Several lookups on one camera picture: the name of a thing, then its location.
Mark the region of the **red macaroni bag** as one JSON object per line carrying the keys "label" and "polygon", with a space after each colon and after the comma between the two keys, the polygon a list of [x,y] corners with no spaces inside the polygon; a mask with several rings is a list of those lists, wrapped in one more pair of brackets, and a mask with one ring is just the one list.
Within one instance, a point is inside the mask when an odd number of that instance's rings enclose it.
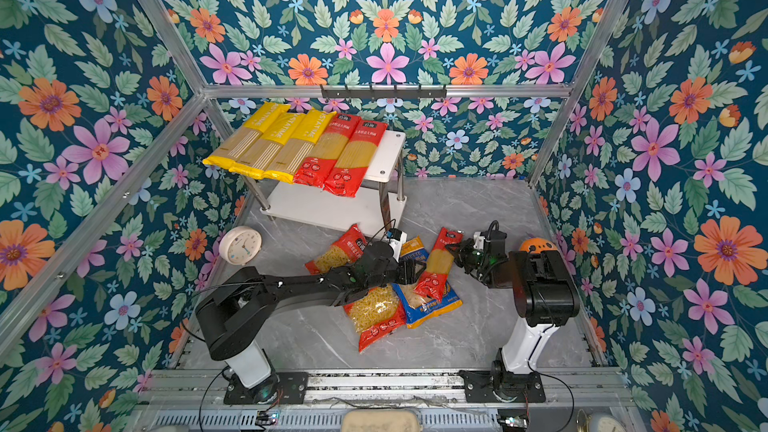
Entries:
{"label": "red macaroni bag", "polygon": [[330,270],[355,263],[367,245],[367,240],[357,224],[353,224],[326,252],[305,264],[312,274],[325,274]]}
{"label": "red macaroni bag", "polygon": [[360,353],[406,325],[404,307],[392,285],[370,289],[365,297],[345,305],[344,311],[359,335]]}

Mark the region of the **red spaghetti pack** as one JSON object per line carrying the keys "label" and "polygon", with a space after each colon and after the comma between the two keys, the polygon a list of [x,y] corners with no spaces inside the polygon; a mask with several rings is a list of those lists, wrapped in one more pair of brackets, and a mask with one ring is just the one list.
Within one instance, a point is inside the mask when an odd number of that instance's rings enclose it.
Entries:
{"label": "red spaghetti pack", "polygon": [[336,115],[299,166],[293,183],[321,188],[360,122],[356,115]]}
{"label": "red spaghetti pack", "polygon": [[414,288],[416,294],[438,302],[442,301],[447,279],[454,264],[454,255],[450,248],[459,245],[462,240],[461,232],[445,227],[441,229],[429,253],[425,270]]}
{"label": "red spaghetti pack", "polygon": [[335,196],[355,197],[387,131],[385,123],[361,121],[323,183]]}

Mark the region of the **yellow spaghetti bag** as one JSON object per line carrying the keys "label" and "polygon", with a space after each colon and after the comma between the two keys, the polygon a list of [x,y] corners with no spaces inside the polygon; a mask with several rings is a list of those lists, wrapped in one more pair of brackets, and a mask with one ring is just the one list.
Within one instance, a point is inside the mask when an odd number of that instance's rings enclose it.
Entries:
{"label": "yellow spaghetti bag", "polygon": [[306,115],[301,113],[280,113],[264,134],[235,160],[229,171],[254,180],[261,180],[272,160],[286,145],[305,117]]}
{"label": "yellow spaghetti bag", "polygon": [[204,165],[229,170],[267,129],[290,109],[288,104],[264,103],[245,123],[227,138],[211,155],[203,160]]}
{"label": "yellow spaghetti bag", "polygon": [[335,112],[316,109],[306,113],[303,120],[267,166],[263,176],[268,179],[292,183],[300,165],[317,144],[335,115]]}

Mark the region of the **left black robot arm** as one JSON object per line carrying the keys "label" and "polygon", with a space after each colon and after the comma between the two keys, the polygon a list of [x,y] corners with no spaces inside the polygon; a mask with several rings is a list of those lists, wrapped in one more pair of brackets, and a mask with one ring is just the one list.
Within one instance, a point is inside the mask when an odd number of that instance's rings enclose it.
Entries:
{"label": "left black robot arm", "polygon": [[366,246],[356,262],[324,274],[281,277],[243,267],[200,301],[195,316],[211,359],[231,370],[229,382],[265,400],[277,376],[256,337],[273,314],[348,305],[375,288],[414,284],[425,268],[424,261],[397,258],[382,241]]}

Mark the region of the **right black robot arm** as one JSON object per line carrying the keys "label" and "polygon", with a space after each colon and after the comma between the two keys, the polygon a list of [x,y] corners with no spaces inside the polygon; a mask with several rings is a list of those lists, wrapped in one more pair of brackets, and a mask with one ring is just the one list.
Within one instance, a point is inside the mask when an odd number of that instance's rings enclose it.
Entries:
{"label": "right black robot arm", "polygon": [[545,400],[541,373],[536,364],[549,339],[576,317],[580,299],[571,273],[556,244],[532,237],[517,251],[506,249],[506,234],[495,224],[448,251],[454,263],[489,289],[510,291],[516,316],[507,343],[501,347],[489,372],[471,377],[463,373],[467,398],[481,393],[500,402]]}

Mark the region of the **blue orecchiette pasta bag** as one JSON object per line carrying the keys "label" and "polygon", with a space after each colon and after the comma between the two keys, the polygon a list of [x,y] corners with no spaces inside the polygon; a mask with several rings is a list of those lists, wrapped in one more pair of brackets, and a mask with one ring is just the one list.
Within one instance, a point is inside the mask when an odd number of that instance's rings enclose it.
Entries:
{"label": "blue orecchiette pasta bag", "polygon": [[[400,258],[426,262],[428,253],[421,239],[415,237],[402,246]],[[416,294],[413,291],[414,285],[394,284],[393,289],[403,306],[408,329],[418,328],[424,322],[452,312],[463,305],[463,301],[449,284],[446,284],[441,302]]]}

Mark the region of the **white two-tier shelf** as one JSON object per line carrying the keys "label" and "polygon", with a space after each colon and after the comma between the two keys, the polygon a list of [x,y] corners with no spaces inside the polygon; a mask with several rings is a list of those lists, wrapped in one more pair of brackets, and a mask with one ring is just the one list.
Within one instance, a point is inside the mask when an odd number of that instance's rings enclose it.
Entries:
{"label": "white two-tier shelf", "polygon": [[407,196],[402,158],[406,135],[387,131],[353,198],[335,196],[320,188],[278,182],[260,212],[312,226],[345,231],[357,224],[371,236],[390,220],[401,220]]}

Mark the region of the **orange shark plush toy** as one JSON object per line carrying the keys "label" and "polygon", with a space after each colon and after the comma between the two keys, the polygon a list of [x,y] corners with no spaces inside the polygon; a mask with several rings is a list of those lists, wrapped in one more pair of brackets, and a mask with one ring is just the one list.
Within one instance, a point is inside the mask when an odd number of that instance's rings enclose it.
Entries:
{"label": "orange shark plush toy", "polygon": [[532,237],[525,239],[520,245],[520,251],[538,254],[545,251],[557,251],[557,245],[545,238]]}

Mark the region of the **round cream alarm clock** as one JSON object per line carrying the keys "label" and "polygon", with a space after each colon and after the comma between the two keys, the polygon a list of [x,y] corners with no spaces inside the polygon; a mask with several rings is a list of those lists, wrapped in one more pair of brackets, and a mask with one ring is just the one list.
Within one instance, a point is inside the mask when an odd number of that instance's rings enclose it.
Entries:
{"label": "round cream alarm clock", "polygon": [[219,255],[231,265],[244,266],[260,252],[261,234],[247,226],[238,226],[227,232],[219,244]]}

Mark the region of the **beige box at bottom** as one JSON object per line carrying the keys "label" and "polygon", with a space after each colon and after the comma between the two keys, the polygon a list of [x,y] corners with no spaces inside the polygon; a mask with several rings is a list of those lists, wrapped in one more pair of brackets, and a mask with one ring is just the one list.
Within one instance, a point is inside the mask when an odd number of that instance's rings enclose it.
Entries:
{"label": "beige box at bottom", "polygon": [[407,410],[359,409],[347,413],[341,432],[421,432],[418,416]]}

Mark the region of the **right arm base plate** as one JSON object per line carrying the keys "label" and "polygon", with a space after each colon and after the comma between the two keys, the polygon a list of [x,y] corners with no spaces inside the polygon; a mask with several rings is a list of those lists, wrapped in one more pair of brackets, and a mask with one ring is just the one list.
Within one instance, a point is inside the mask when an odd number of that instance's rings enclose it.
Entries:
{"label": "right arm base plate", "polygon": [[538,373],[460,370],[468,403],[544,403],[546,395]]}

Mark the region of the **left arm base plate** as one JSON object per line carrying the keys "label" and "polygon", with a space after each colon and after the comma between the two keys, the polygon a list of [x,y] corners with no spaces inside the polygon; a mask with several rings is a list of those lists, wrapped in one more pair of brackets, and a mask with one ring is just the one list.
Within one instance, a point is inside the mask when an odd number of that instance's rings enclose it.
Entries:
{"label": "left arm base plate", "polygon": [[223,403],[232,406],[302,404],[308,379],[306,372],[276,372],[257,385],[246,387],[237,374],[232,374]]}

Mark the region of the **black hook rail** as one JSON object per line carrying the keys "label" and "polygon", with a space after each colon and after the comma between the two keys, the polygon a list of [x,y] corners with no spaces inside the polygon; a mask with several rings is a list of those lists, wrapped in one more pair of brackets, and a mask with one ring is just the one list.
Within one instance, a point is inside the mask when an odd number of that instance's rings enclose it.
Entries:
{"label": "black hook rail", "polygon": [[391,85],[391,86],[321,86],[321,97],[325,99],[378,100],[395,98],[402,100],[442,99],[448,96],[446,86]]}

